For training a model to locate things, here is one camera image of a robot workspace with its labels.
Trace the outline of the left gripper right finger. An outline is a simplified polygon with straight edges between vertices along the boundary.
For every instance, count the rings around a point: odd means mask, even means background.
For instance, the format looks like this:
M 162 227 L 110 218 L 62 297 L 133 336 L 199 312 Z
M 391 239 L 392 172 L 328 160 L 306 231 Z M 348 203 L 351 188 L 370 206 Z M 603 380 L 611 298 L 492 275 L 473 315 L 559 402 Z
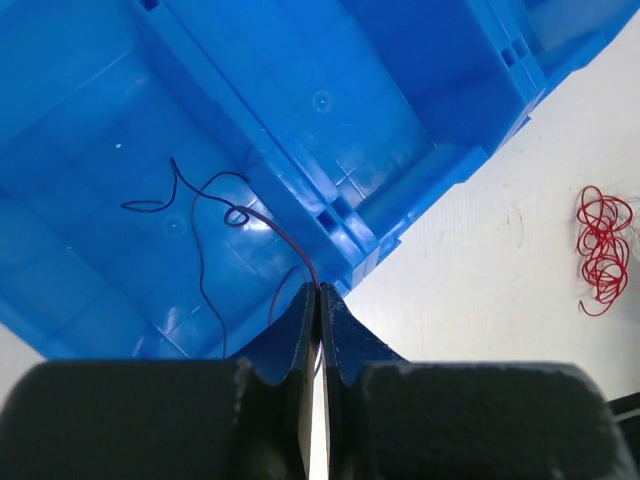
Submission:
M 350 312 L 337 289 L 320 291 L 331 479 L 410 479 L 415 386 L 410 363 Z

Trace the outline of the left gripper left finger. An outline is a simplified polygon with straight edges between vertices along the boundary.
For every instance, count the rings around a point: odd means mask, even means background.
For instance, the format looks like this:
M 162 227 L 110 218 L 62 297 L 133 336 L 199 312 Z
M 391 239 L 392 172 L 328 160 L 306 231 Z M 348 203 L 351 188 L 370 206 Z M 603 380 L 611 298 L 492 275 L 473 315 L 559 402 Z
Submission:
M 309 477 L 315 314 L 316 288 L 305 283 L 274 323 L 232 356 L 243 374 L 232 479 Z

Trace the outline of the blue plastic divided bin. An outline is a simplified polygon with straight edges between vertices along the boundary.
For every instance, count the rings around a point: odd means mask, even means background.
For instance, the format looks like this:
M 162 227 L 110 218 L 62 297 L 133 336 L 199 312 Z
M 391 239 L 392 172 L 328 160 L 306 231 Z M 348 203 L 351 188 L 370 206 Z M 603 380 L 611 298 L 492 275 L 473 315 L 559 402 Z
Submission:
M 5 1 L 1 321 L 218 358 L 353 290 L 635 1 Z

